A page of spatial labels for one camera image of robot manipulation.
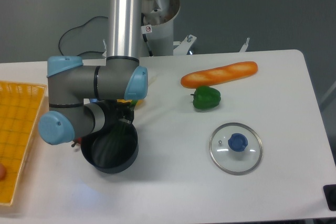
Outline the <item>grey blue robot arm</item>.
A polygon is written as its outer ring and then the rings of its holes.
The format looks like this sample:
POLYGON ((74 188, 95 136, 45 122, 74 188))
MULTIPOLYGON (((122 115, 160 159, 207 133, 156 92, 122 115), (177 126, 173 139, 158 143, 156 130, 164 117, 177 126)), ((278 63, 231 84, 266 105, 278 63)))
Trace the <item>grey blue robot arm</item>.
POLYGON ((107 58, 103 66, 86 66, 79 56, 47 61, 49 111, 38 132, 48 144, 71 142, 110 124, 98 103, 85 99, 141 100, 148 91, 148 71, 139 65, 142 0, 110 0, 107 58))

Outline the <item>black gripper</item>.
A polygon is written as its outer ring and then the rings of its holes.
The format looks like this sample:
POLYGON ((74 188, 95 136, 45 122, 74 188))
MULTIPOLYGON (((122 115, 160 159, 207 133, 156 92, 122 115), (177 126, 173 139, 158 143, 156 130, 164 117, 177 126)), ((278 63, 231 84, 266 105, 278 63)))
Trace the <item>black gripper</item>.
POLYGON ((104 123, 102 128, 98 130, 99 133, 112 129, 118 122, 133 123, 134 110, 131 110, 126 104, 116 100, 103 100, 98 101, 97 105, 102 109, 104 115, 104 123))

